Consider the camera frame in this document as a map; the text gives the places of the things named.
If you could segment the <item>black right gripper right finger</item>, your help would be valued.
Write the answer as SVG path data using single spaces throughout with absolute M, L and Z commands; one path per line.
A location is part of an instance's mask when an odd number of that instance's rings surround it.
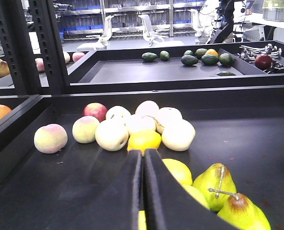
M 186 192 L 155 149 L 147 149 L 144 154 L 143 189 L 149 230 L 235 229 Z

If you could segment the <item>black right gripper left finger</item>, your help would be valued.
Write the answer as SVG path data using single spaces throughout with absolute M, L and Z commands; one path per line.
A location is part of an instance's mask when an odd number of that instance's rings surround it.
M 71 149 L 47 171 L 46 230 L 135 230 L 142 157 L 139 152 Z

